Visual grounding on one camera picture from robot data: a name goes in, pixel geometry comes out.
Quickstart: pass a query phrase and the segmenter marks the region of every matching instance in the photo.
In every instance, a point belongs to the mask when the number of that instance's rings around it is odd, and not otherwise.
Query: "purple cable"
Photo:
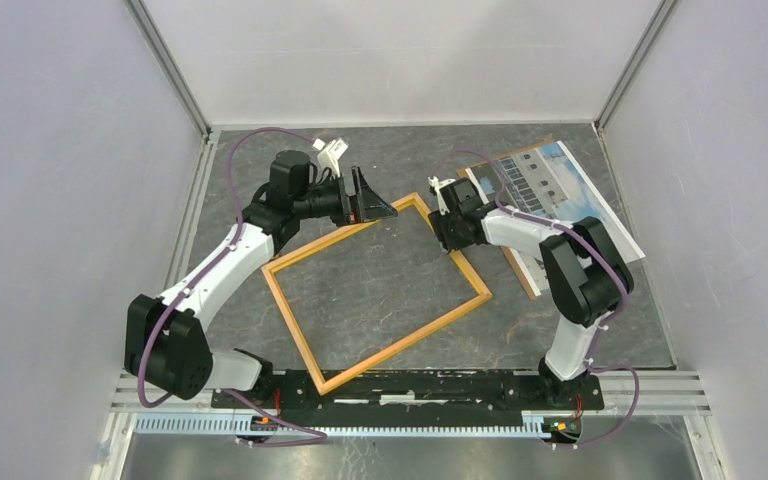
[[[240,202],[240,196],[237,195],[237,189],[234,186],[234,176],[232,172],[232,165],[234,160],[234,154],[237,153],[237,149],[240,147],[240,145],[243,144],[246,140],[253,137],[254,135],[260,134],[260,133],[266,133],[266,132],[279,132],[279,133],[285,133],[287,135],[292,135],[294,137],[300,138],[308,143],[313,143],[313,139],[301,134],[299,132],[294,132],[292,130],[287,130],[280,127],[264,127],[264,128],[258,128],[256,130],[252,130],[251,132],[247,133],[243,136],[240,140],[237,141],[236,144],[234,144],[234,147],[231,148],[231,152],[228,154],[228,166],[227,166],[227,176],[228,176],[228,188],[231,190],[231,197],[234,199],[234,207],[237,209],[237,230],[234,232],[234,237],[231,239],[231,242],[229,245],[236,244],[240,237],[243,235],[243,229],[245,228],[245,224],[243,222],[243,205],[242,202]],[[225,247],[222,249],[216,257],[210,261],[203,269],[198,271],[195,276],[193,276],[192,280],[187,283],[186,287],[184,287],[181,292],[178,293],[178,295],[175,296],[175,298],[172,300],[172,302],[169,303],[169,305],[166,307],[165,310],[163,310],[163,313],[160,314],[160,318],[157,319],[157,323],[155,323],[154,328],[152,328],[151,333],[148,336],[148,340],[146,341],[145,349],[143,350],[143,356],[140,359],[140,368],[137,372],[137,397],[140,399],[140,404],[145,408],[154,408],[163,402],[165,402],[169,397],[172,396],[171,393],[166,393],[160,398],[158,398],[155,401],[149,401],[146,397],[145,392],[145,375],[146,370],[148,369],[148,358],[151,354],[151,350],[154,348],[154,343],[157,341],[157,337],[160,335],[160,332],[163,330],[163,325],[166,323],[166,320],[169,319],[169,315],[172,314],[172,312],[175,310],[175,308],[178,307],[178,305],[181,304],[181,302],[187,297],[187,294],[185,292],[192,291],[196,288],[198,283],[207,275],[211,270],[213,270],[216,265],[219,264],[219,262],[224,259],[228,253],[231,252],[231,249],[229,247]],[[313,435],[317,435],[317,439],[311,440],[298,440],[297,442],[307,442],[307,443],[294,443],[294,442],[282,442],[278,444],[270,444],[269,446],[292,446],[292,445],[308,445],[310,443],[316,443],[321,442],[325,438],[325,434],[322,432],[317,432],[315,430],[311,430],[305,427],[302,427],[300,425],[295,425],[289,422],[285,422],[284,420],[280,420],[277,417],[273,417],[270,414],[266,413],[259,407],[257,407],[253,402],[251,402],[249,399],[245,398],[241,393],[236,392],[234,390],[226,389],[225,390],[228,394],[231,396],[237,398],[241,402],[248,405],[250,408],[256,410],[259,414],[263,415],[264,417],[271,418],[275,423],[279,423],[285,427],[293,428],[295,430],[299,430],[305,433],[310,433]]]
[[[617,305],[616,310],[609,313],[605,318],[602,319],[600,322],[600,326],[607,325],[609,322],[614,321],[614,319],[617,317],[617,315],[621,314],[625,311],[626,307],[628,306],[628,290],[625,288],[625,284],[622,283],[622,280],[620,280],[619,275],[614,271],[613,268],[611,268],[610,265],[608,265],[608,262],[605,261],[605,259],[602,257],[602,255],[599,254],[599,252],[596,251],[595,248],[593,248],[592,245],[587,243],[587,241],[579,234],[575,233],[571,228],[567,227],[566,225],[563,225],[561,223],[554,222],[552,220],[549,220],[547,218],[538,217],[537,215],[531,215],[529,213],[520,212],[518,210],[514,210],[507,205],[504,205],[502,203],[502,194],[507,195],[509,198],[513,198],[513,196],[510,194],[510,190],[508,189],[508,181],[505,177],[504,172],[502,172],[499,169],[499,166],[497,165],[497,162],[487,155],[484,155],[483,153],[479,153],[473,150],[468,149],[458,149],[453,150],[446,154],[445,157],[443,157],[443,160],[447,160],[457,154],[466,153],[469,155],[475,155],[479,158],[484,159],[488,164],[490,164],[491,167],[493,167],[493,170],[496,172],[496,176],[499,177],[499,180],[502,181],[502,191],[496,195],[496,207],[499,210],[502,210],[503,212],[507,213],[508,215],[514,216],[516,218],[519,218],[521,220],[525,220],[527,222],[536,223],[538,225],[544,225],[547,227],[554,228],[556,230],[560,230],[563,233],[566,233],[570,236],[573,240],[575,240],[579,245],[581,245],[585,250],[587,250],[587,253],[590,254],[590,257],[599,264],[600,267],[602,267],[603,270],[605,270],[605,273],[608,274],[608,276],[611,278],[611,280],[614,282],[614,285],[617,287],[617,290],[620,292],[620,302],[619,305]],[[596,345],[599,343],[599,340],[601,339],[601,331],[597,330],[596,334],[593,336],[593,340],[590,342],[590,348],[587,350],[587,354],[585,357],[587,359],[593,358],[593,352],[596,351]],[[634,378],[634,396],[631,399],[631,406],[628,409],[628,413],[626,416],[622,419],[619,425],[614,427],[613,430],[606,433],[605,435],[602,435],[601,437],[594,438],[592,440],[587,440],[585,442],[581,442],[579,444],[576,444],[575,446],[572,445],[564,445],[564,444],[555,444],[561,448],[579,448],[579,447],[585,447],[587,445],[594,445],[597,443],[601,443],[604,440],[607,440],[614,435],[620,433],[622,430],[625,429],[625,427],[628,425],[629,420],[631,420],[632,415],[634,414],[634,411],[637,409],[637,402],[640,399],[640,377],[637,375],[637,371],[632,368],[630,365],[617,365],[614,367],[608,367],[608,368],[593,368],[589,362],[585,362],[584,364],[585,368],[588,372],[593,373],[594,375],[598,375],[600,373],[605,372],[613,372],[617,370],[625,370],[631,373],[631,376]]]

